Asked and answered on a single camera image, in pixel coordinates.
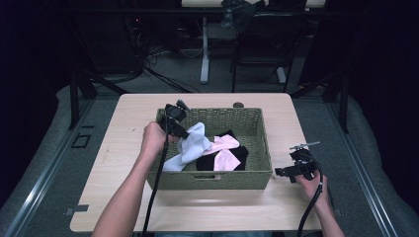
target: desk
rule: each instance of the desk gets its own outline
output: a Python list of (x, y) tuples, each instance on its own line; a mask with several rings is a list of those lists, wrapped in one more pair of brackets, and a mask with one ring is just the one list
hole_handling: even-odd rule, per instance
[[(157, 109), (178, 99), (191, 108), (261, 108), (273, 168), (293, 164), (290, 147), (305, 143), (291, 97), (287, 94), (126, 94), (121, 96), (80, 198), (87, 211), (75, 212), (70, 228), (91, 232), (140, 150), (142, 132)], [(273, 177), (265, 190), (158, 191), (148, 225), (154, 231), (296, 230), (308, 202), (290, 179)], [(151, 187), (145, 184), (134, 231), (144, 223)], [(320, 229), (311, 213), (305, 229)]]
[[(254, 4), (259, 0), (248, 0), (247, 2)], [(220, 8), (222, 0), (182, 0), (182, 7), (186, 8)], [(307, 0), (305, 7), (309, 8), (322, 8), (326, 0)], [(209, 81), (210, 71), (210, 57), (208, 51), (208, 25), (207, 18), (203, 18), (203, 65), (201, 68), (201, 83), (207, 84)]]

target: forearm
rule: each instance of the forearm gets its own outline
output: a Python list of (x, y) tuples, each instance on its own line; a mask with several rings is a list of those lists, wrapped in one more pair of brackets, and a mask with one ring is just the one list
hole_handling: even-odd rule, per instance
[(93, 236), (131, 236), (141, 206), (150, 169), (149, 159), (139, 156), (123, 184), (115, 192), (96, 224)]
[(341, 237), (345, 236), (335, 219), (333, 209), (327, 200), (320, 200), (314, 210), (320, 220), (320, 225), (324, 237)]

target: chair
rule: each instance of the chair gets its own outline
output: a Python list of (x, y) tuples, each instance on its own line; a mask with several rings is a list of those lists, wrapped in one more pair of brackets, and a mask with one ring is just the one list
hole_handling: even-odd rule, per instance
[(280, 67), (286, 67), (288, 70), (283, 89), (286, 92), (296, 46), (306, 27), (306, 20), (298, 16), (256, 14), (246, 30), (237, 34), (230, 67), (233, 73), (231, 92), (235, 92), (237, 65), (272, 67), (275, 68), (272, 73), (276, 73)]

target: person's arm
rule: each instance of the person's arm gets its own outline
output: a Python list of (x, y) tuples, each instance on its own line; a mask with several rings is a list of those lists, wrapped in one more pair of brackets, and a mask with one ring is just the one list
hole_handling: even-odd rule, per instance
[[(320, 182), (320, 173), (314, 171), (313, 180), (308, 181), (303, 176), (296, 176), (295, 178), (302, 185), (305, 195), (308, 199), (312, 199)], [(322, 193), (318, 197), (317, 202), (314, 205), (314, 211), (320, 220), (321, 230), (324, 237), (341, 237), (345, 236), (338, 222), (336, 221), (333, 213), (333, 208), (329, 203), (329, 194), (327, 193), (327, 178), (323, 175), (323, 188)]]
[[(144, 129), (140, 153), (126, 179), (102, 212), (92, 236), (132, 236), (148, 171), (163, 150), (165, 138), (165, 132), (156, 122), (151, 122)], [(172, 136), (169, 138), (169, 142), (174, 139)]]

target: basket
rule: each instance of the basket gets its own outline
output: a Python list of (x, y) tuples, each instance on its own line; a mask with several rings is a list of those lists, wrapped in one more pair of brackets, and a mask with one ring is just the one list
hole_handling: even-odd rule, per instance
[[(157, 111), (157, 120), (164, 110)], [(249, 151), (244, 171), (197, 171), (196, 162), (189, 163), (181, 172), (163, 172), (159, 190), (264, 190), (272, 176), (266, 131), (261, 109), (193, 109), (180, 122), (185, 129), (202, 122), (206, 137), (232, 130), (236, 139)], [(179, 154), (176, 145), (170, 145), (166, 160)], [(160, 159), (156, 159), (147, 177), (154, 187)]]

